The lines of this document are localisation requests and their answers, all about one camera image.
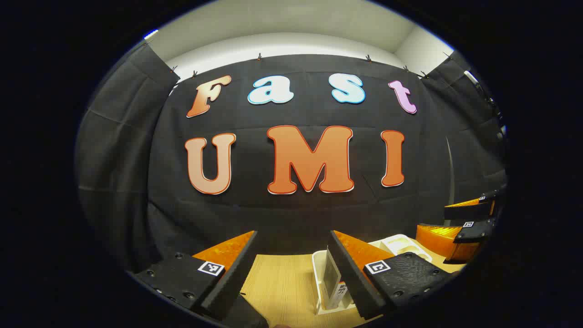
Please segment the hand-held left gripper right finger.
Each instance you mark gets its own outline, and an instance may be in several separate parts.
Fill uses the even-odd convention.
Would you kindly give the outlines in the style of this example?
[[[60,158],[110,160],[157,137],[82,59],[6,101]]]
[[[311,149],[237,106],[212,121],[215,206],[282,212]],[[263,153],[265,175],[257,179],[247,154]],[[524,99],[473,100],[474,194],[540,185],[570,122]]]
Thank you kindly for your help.
[[[414,252],[393,255],[335,230],[327,249],[364,319],[416,307],[454,278]]]

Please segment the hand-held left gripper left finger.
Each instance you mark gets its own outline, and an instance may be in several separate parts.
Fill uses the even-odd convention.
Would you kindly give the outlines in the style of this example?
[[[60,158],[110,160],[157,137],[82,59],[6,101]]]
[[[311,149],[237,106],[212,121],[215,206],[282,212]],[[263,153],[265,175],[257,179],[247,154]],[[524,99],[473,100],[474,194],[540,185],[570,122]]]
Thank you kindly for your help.
[[[256,259],[257,239],[250,231],[195,255],[175,252],[133,277],[186,311],[224,319]]]

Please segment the portrait cover book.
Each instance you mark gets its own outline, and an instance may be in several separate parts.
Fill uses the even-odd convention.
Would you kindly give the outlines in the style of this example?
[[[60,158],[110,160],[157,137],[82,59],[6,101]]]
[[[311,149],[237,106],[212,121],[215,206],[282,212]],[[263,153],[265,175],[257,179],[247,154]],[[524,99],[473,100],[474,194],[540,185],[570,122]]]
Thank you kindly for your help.
[[[352,302],[348,286],[344,282],[329,249],[326,250],[321,288],[323,292],[323,307],[327,311],[344,310]]]

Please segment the white bookshelf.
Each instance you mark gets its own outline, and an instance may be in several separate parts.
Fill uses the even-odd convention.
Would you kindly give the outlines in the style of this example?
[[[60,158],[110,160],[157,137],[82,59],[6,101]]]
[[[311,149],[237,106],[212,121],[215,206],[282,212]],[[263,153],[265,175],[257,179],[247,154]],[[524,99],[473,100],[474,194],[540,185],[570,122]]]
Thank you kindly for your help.
[[[386,237],[381,240],[371,241],[369,243],[383,251],[389,251],[394,255],[400,255],[404,252],[411,251],[419,255],[421,258],[432,262],[433,258],[423,248],[420,247],[413,239],[403,234]],[[329,313],[345,311],[355,308],[356,305],[352,299],[350,292],[346,291],[341,301],[339,301],[336,308],[327,307],[329,296],[327,295],[327,287],[323,282],[326,267],[328,251],[317,251],[312,254],[312,267],[314,273],[314,282],[317,287],[318,297],[315,305],[315,315],[326,315]]]

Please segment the thin grey pole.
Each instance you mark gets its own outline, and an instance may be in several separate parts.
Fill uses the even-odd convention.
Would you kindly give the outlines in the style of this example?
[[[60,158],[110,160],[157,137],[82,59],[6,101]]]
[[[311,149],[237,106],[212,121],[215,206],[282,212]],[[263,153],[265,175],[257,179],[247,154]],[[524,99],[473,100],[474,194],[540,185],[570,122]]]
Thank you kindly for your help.
[[[449,143],[449,139],[446,137],[446,146],[447,146],[447,150],[448,150],[448,156],[449,156],[449,195],[448,195],[448,205],[451,205],[454,203],[454,199],[455,199],[455,170],[454,170],[454,165],[453,165],[453,157],[452,157],[452,153],[450,150],[450,143]]]

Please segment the black backdrop cloth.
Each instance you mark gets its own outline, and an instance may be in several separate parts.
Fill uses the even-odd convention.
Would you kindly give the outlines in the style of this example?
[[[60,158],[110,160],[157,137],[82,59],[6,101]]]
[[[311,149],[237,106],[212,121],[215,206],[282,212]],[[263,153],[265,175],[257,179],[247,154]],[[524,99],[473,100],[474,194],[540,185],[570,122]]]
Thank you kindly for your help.
[[[506,184],[497,118],[464,75],[487,85],[458,51],[427,78],[393,65],[299,54],[225,65],[179,82],[148,46],[119,60],[96,87],[77,137],[85,217],[119,266],[139,272],[175,252],[198,253],[258,231],[258,253],[302,255],[337,229],[372,241],[441,224],[448,204]],[[326,129],[353,135],[354,189],[325,193],[287,176],[273,195],[268,130],[290,125],[312,149]]]

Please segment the thin metal stand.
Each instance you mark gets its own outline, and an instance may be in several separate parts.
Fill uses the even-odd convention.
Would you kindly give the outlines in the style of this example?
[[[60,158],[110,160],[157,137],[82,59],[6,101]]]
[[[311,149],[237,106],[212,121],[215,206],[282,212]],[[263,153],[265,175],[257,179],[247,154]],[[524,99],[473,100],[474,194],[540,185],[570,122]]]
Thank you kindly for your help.
[[[486,89],[483,88],[481,83],[476,79],[476,77],[468,70],[464,71],[465,77],[469,79],[473,87],[476,89],[477,93],[483,97],[486,104],[491,108],[493,115],[497,118],[500,132],[497,133],[498,139],[504,139],[506,136],[506,125],[503,122],[503,115],[497,102],[487,93]]]

